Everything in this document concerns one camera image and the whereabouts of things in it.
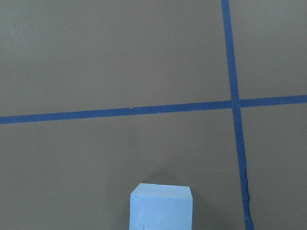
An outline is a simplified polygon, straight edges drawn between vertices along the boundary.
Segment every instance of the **gray floor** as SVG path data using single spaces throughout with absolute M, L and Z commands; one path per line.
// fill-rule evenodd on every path
M 230 1 L 241 99 L 307 94 L 307 2 Z M 0 116 L 230 100 L 220 1 L 2 1 Z M 306 229 L 306 104 L 243 108 L 256 230 Z M 128 229 L 138 183 L 244 230 L 230 109 L 0 126 L 0 229 Z

